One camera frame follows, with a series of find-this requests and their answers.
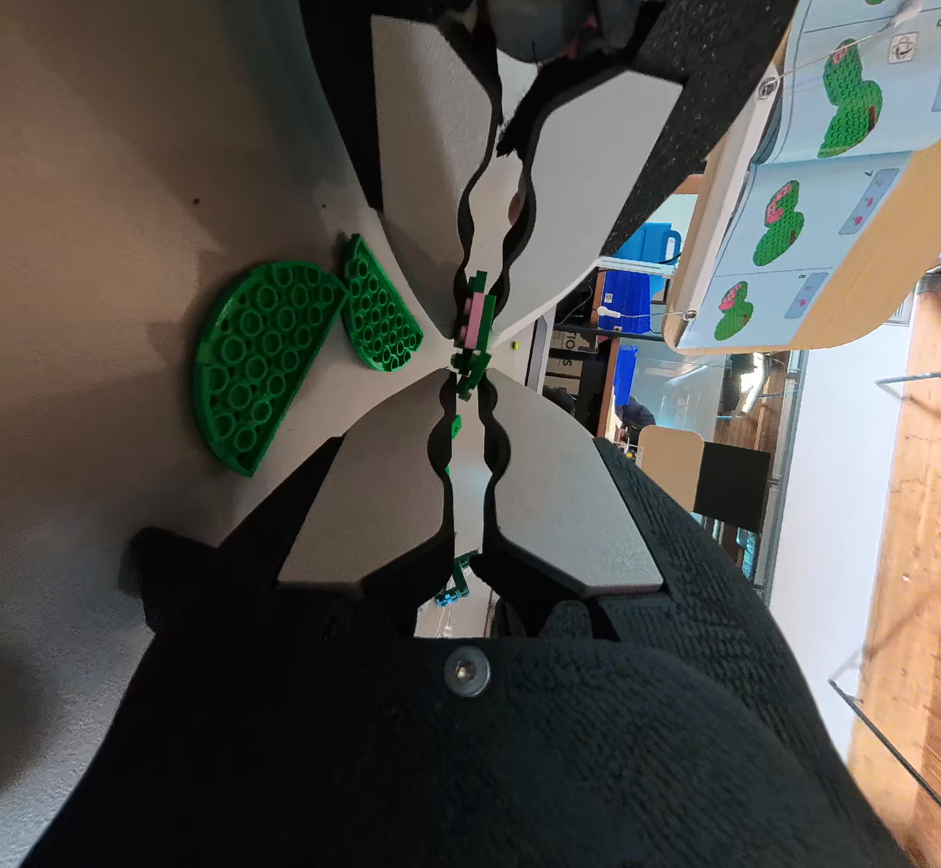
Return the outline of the grey flat panel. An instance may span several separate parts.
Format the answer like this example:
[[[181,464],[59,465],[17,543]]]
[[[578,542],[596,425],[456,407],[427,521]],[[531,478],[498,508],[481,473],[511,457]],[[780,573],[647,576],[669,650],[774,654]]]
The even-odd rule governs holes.
[[[550,341],[554,331],[554,320],[555,309],[550,309],[539,316],[534,324],[525,386],[537,394],[542,393],[544,386]]]

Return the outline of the tan rounded board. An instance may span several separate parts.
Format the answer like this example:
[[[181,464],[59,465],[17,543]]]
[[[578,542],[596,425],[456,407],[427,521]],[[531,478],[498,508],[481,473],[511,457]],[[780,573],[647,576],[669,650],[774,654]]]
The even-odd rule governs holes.
[[[641,429],[635,462],[683,509],[693,512],[705,441],[695,431],[649,425]]]

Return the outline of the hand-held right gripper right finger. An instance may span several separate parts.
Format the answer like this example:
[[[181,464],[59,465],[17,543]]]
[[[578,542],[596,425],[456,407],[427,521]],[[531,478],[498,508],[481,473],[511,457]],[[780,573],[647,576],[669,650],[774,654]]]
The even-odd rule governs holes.
[[[507,600],[659,591],[663,576],[590,433],[498,370],[478,406],[491,476],[477,577]]]

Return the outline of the printed cardboard box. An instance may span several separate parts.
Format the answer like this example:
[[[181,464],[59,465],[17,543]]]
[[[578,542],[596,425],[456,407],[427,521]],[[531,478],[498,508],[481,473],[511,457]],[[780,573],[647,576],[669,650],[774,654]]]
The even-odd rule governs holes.
[[[551,334],[544,387],[586,400],[600,394],[607,375],[610,340],[555,330]]]

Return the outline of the lego instruction booklet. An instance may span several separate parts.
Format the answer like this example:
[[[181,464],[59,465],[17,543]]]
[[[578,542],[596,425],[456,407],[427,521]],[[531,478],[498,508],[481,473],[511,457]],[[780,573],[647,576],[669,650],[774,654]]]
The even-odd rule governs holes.
[[[786,348],[812,303],[939,141],[940,0],[800,0],[777,125],[748,166],[676,349]]]

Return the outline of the green lego plate assembly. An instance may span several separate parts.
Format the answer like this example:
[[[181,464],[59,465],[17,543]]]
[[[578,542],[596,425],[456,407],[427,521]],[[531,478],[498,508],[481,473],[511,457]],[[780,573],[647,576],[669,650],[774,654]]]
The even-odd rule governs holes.
[[[457,397],[462,401],[467,401],[470,398],[471,393],[477,388],[485,375],[485,371],[488,368],[490,360],[489,341],[492,333],[492,324],[495,317],[497,298],[495,295],[487,293],[487,283],[488,274],[484,271],[478,271],[470,281],[470,285],[464,300],[465,303],[466,299],[470,298],[471,295],[477,291],[482,292],[489,297],[488,305],[484,313],[484,323],[482,325],[476,349],[472,350],[461,348],[457,343],[458,330],[461,318],[464,313],[465,304],[459,311],[457,318],[456,336],[454,339],[454,345],[457,348],[457,352],[453,355],[451,364],[458,375],[456,385]]]

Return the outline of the wooden booklet stand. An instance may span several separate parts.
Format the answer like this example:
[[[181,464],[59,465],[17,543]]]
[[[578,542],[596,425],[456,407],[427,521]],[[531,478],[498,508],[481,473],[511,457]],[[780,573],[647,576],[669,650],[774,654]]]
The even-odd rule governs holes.
[[[786,44],[781,47],[784,61]],[[769,72],[782,71],[783,64]],[[668,295],[663,335],[684,356],[729,352],[715,348],[688,355],[676,349],[680,319],[693,294],[707,286],[729,216],[735,211],[748,166],[771,136],[780,112],[770,78],[762,82],[767,97],[755,94],[730,130],[715,146],[705,168],[698,201]],[[833,279],[811,304],[806,320],[786,348],[820,349],[846,344],[888,320],[939,252],[939,141],[915,153],[898,189],[864,228]],[[768,347],[759,351],[775,351]]]

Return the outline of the black panel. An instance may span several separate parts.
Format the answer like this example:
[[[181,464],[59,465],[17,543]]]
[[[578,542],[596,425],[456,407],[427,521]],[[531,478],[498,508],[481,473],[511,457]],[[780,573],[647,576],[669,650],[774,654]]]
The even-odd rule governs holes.
[[[705,442],[692,511],[761,533],[771,461],[766,451]]]

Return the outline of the green half-round lego plate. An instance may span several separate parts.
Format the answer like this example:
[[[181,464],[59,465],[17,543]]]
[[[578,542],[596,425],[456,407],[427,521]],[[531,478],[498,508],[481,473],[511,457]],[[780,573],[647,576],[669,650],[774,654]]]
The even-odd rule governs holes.
[[[341,278],[348,294],[343,321],[356,354],[377,371],[404,368],[422,345],[424,334],[360,234],[345,243]]]
[[[264,263],[237,276],[199,334],[192,402],[203,440],[250,478],[289,411],[348,297],[313,263]]]

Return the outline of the long wooden desk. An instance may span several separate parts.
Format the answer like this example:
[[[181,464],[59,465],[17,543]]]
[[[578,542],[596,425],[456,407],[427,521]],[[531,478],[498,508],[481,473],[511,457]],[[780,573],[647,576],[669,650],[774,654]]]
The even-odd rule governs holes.
[[[594,283],[594,297],[592,301],[591,320],[594,327],[600,329],[599,321],[601,307],[604,306],[604,285],[606,271],[598,269]],[[615,441],[618,438],[618,425],[615,420],[616,392],[615,380],[618,369],[619,338],[610,337],[603,331],[594,334],[597,356],[602,361],[603,377],[599,397],[597,422],[594,426],[594,435]]]

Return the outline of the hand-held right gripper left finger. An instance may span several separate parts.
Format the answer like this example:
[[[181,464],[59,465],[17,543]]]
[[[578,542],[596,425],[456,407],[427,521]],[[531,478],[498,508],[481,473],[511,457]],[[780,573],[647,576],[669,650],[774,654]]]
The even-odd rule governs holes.
[[[446,368],[377,404],[344,435],[282,565],[294,588],[418,607],[454,560],[454,373]]]

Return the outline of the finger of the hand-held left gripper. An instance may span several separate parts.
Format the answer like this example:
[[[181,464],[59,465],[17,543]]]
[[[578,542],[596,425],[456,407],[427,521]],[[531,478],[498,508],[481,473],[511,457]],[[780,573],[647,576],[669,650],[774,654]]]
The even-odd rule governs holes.
[[[496,39],[473,31],[371,18],[380,221],[427,318],[451,338],[474,229],[470,192],[502,122]]]
[[[535,321],[594,267],[682,92],[675,82],[610,70],[538,116],[520,215],[491,290],[492,341]]]

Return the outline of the pink lego brick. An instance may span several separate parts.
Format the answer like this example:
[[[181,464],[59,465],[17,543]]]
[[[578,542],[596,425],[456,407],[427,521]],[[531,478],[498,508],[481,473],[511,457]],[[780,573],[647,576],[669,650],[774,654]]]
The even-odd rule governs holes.
[[[466,299],[457,336],[457,343],[461,348],[472,350],[477,348],[488,299],[489,297],[480,291],[474,292],[470,298]]]

